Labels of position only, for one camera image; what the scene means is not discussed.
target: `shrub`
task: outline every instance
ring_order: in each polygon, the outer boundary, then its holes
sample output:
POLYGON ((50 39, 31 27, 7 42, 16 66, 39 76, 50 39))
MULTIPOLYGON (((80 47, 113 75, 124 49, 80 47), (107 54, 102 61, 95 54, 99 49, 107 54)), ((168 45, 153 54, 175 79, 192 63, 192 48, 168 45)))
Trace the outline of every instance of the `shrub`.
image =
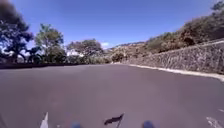
POLYGON ((115 54, 112 56, 112 61, 113 61, 113 62, 119 62, 119 61, 121 61, 122 59, 124 59, 124 54, 122 54, 122 53, 115 53, 115 54))

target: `asphalt road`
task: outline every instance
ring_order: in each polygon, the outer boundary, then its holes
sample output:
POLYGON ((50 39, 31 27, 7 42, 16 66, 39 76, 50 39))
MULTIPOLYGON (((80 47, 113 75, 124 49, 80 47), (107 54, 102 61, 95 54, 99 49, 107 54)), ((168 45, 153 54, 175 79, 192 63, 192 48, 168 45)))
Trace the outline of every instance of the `asphalt road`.
POLYGON ((52 128, 105 128, 104 119, 123 112, 120 128, 141 128, 144 120, 156 128, 210 128, 206 117, 224 124, 222 110, 224 85, 213 78, 124 65, 0 71, 8 128, 39 128, 46 112, 52 128))

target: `cloud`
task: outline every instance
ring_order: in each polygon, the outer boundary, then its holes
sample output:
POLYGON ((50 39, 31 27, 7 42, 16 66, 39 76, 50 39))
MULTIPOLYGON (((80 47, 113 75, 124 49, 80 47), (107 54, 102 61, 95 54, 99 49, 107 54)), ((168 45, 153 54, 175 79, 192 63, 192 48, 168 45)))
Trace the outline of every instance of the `cloud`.
POLYGON ((107 48, 110 44, 108 42, 101 43, 103 48, 107 48))

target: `palm tree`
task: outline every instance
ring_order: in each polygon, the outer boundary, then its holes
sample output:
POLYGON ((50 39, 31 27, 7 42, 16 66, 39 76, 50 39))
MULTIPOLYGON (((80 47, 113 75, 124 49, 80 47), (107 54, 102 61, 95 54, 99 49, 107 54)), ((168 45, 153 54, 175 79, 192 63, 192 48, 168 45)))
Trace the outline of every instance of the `palm tree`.
POLYGON ((40 47, 33 47, 30 50, 26 50, 30 54, 28 58, 28 63, 40 63, 42 57, 38 52, 41 51, 40 47))

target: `hillside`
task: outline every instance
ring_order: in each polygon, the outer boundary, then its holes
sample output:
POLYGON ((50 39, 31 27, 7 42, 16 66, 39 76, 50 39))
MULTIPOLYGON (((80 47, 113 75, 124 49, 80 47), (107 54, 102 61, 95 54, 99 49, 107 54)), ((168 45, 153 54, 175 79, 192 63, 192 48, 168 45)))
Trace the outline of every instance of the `hillside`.
POLYGON ((175 32, 165 32, 144 42, 118 45, 106 53, 137 58, 224 38, 224 2, 218 2, 212 10, 212 14, 188 21, 175 32))

